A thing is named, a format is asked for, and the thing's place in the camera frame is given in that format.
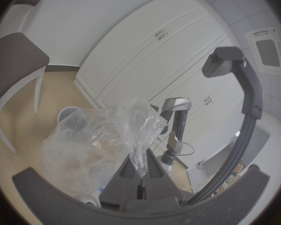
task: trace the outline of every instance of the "transparent plastic bag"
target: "transparent plastic bag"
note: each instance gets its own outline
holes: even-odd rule
[[[72,197],[98,194],[129,153],[138,174],[146,151],[166,125],[149,103],[126,100],[112,110],[77,110],[42,144],[44,176]]]

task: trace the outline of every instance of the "plastic bag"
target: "plastic bag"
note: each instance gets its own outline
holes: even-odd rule
[[[42,167],[54,186],[72,197],[98,194],[129,153],[138,174],[146,151],[166,125],[149,103],[126,100],[112,110],[78,110],[42,144]]]

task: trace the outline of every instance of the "door handle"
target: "door handle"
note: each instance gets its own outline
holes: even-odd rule
[[[205,105],[210,104],[212,101],[213,101],[213,98],[212,98],[212,99],[210,99],[207,103],[205,103]]]
[[[163,33],[165,31],[165,29],[159,31],[158,33],[155,34],[156,37],[158,37],[159,34]]]
[[[168,34],[169,34],[169,33],[167,32],[167,33],[161,35],[161,36],[158,38],[158,40],[161,40],[162,38],[164,38],[164,37],[167,36]]]
[[[206,103],[211,97],[212,97],[212,95],[210,95],[208,98],[206,98],[206,99],[204,100],[204,103]]]

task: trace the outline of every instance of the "beige floor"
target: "beige floor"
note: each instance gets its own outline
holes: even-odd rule
[[[75,87],[76,72],[45,73],[42,83],[39,113],[33,112],[35,80],[18,91],[0,111],[0,127],[17,149],[14,155],[0,139],[0,188],[11,205],[30,223],[41,224],[19,196],[11,177],[27,167],[42,174],[40,148],[42,141],[52,132],[57,115],[67,106],[92,108]],[[186,170],[174,165],[177,187],[189,187]]]

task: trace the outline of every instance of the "chair leg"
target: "chair leg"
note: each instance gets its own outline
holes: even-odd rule
[[[7,145],[7,147],[14,153],[17,154],[17,150],[11,145],[11,143],[8,141],[8,139],[3,134],[2,130],[0,129],[0,138],[2,141]]]
[[[44,76],[46,66],[41,68],[41,75],[37,77],[37,83],[35,84],[35,91],[34,91],[34,113],[37,114],[39,112],[39,96],[41,94],[41,86],[42,80]]]

